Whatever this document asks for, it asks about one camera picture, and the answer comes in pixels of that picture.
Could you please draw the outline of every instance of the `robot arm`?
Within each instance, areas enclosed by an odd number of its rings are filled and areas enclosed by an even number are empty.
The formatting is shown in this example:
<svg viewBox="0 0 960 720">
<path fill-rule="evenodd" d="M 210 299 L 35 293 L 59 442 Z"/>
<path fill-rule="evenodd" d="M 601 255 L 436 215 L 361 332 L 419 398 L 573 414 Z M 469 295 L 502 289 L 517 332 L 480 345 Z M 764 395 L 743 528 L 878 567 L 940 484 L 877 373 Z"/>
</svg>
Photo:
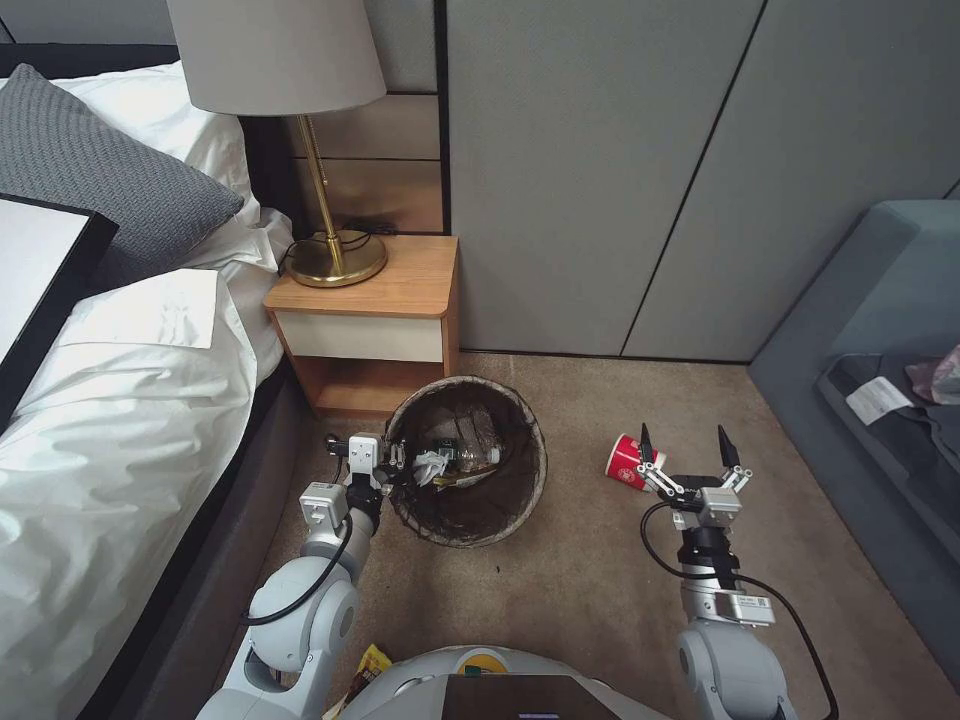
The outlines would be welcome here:
<svg viewBox="0 0 960 720">
<path fill-rule="evenodd" d="M 310 530 L 301 556 L 277 570 L 253 596 L 243 643 L 200 720 L 321 717 L 356 616 L 355 585 L 379 525 L 382 502 L 371 486 L 380 459 L 379 439 L 355 435 L 342 452 L 350 458 L 350 485 L 311 483 L 300 496 Z M 298 672 L 300 677 L 286 688 L 275 671 Z"/>
<path fill-rule="evenodd" d="M 640 522 L 644 547 L 657 563 L 681 578 L 680 594 L 690 624 L 678 637 L 681 669 L 707 720 L 795 720 L 787 683 L 776 655 L 750 628 L 776 622 L 770 600 L 750 595 L 744 582 L 775 594 L 797 622 L 830 704 L 828 719 L 839 716 L 836 699 L 816 650 L 796 611 L 765 583 L 739 573 L 730 547 L 729 528 L 743 509 L 738 493 L 753 473 L 740 465 L 736 447 L 720 426 L 720 455 L 726 468 L 720 478 L 666 475 L 666 456 L 654 453 L 646 425 L 641 434 L 644 462 L 637 468 L 656 488 L 662 503 Z M 674 527 L 683 536 L 677 553 L 682 570 L 665 563 L 647 539 L 646 525 L 661 507 L 673 510 Z"/>
</svg>

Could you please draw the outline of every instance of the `floor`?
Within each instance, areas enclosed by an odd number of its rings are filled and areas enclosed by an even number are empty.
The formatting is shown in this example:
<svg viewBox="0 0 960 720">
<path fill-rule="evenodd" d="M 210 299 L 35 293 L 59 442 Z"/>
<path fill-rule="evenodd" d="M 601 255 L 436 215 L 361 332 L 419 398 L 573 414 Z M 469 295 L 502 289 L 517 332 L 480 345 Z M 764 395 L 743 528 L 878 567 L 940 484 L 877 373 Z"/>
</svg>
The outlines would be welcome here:
<svg viewBox="0 0 960 720">
<path fill-rule="evenodd" d="M 674 640 L 686 619 L 678 581 L 644 553 L 640 515 L 653 499 L 603 475 L 613 441 L 646 422 L 671 473 L 718 470 L 722 422 L 754 479 L 734 532 L 743 571 L 783 592 L 803 616 L 844 718 L 960 717 L 960 698 L 877 578 L 843 522 L 739 366 L 465 354 L 462 371 L 517 389 L 547 442 L 542 499 L 511 537 L 476 550 L 419 540 L 388 505 L 360 582 L 362 610 L 330 700 L 363 650 L 393 659 L 485 643 L 556 658 L 676 718 L 695 718 Z M 382 424 L 309 421 L 287 510 L 264 577 L 297 555 L 297 505 L 334 462 L 322 439 Z M 673 559 L 668 514 L 651 538 Z M 826 702 L 785 611 L 759 631 L 786 673 L 800 717 Z"/>
</svg>

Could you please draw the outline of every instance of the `trash can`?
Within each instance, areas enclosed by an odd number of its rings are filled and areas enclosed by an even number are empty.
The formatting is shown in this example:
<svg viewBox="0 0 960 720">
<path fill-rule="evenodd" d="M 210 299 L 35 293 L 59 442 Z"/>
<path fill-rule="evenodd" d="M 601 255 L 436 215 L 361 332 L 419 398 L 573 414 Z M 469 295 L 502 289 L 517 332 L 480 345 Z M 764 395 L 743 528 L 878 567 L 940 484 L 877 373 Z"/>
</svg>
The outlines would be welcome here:
<svg viewBox="0 0 960 720">
<path fill-rule="evenodd" d="M 540 425 L 515 390 L 480 377 L 431 383 L 387 422 L 406 465 L 390 501 L 420 537 L 451 547 L 490 545 L 530 517 L 543 492 Z"/>
</svg>

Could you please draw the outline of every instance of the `wooden nightstand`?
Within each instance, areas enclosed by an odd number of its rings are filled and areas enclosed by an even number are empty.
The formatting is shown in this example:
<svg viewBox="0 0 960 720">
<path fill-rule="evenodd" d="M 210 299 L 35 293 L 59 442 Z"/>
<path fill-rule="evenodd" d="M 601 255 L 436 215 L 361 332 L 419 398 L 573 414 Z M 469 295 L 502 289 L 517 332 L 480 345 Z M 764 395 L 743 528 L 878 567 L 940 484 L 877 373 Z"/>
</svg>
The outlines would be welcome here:
<svg viewBox="0 0 960 720">
<path fill-rule="evenodd" d="M 282 277 L 264 305 L 317 415 L 384 417 L 456 372 L 457 238 L 384 238 L 387 265 L 342 288 Z"/>
</svg>

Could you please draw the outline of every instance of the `yellow package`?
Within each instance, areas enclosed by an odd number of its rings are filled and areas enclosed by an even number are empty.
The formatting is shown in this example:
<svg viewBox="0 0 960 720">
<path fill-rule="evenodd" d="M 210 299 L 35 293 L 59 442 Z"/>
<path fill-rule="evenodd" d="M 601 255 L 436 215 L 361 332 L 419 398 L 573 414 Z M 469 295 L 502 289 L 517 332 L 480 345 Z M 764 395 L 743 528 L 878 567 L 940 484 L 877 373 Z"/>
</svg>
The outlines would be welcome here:
<svg viewBox="0 0 960 720">
<path fill-rule="evenodd" d="M 353 680 L 350 681 L 350 689 L 347 690 L 347 694 L 340 699 L 340 702 L 323 714 L 323 720 L 336 720 L 350 701 L 359 695 L 367 685 L 372 683 L 374 678 L 391 665 L 393 665 L 393 663 L 390 661 L 390 658 L 384 655 L 380 648 L 376 645 L 368 647 L 360 659 L 356 675 L 354 675 Z"/>
</svg>

